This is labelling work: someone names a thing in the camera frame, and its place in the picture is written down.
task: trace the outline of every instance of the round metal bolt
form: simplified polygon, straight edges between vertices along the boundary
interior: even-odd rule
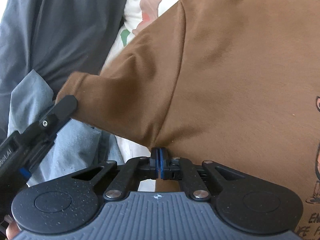
[[[200,190],[196,190],[196,191],[193,193],[193,195],[194,195],[195,198],[197,198],[197,199],[202,199],[202,198],[208,197],[208,196],[209,196],[209,193],[208,193],[207,191],[205,191],[205,190],[200,189]]]
[[[121,191],[120,190],[109,190],[106,192],[106,196],[109,198],[117,198],[121,196]]]

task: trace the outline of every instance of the brown fabric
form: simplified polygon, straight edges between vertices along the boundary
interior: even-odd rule
[[[74,73],[58,98],[74,94],[76,119],[149,148],[292,189],[304,202],[299,235],[318,239],[319,8],[179,0],[100,76]]]

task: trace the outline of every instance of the brown shirt sleeve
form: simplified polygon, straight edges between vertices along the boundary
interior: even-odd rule
[[[57,102],[75,95],[75,119],[152,147],[179,76],[184,35],[184,9],[178,2],[142,30],[100,76],[73,73]]]

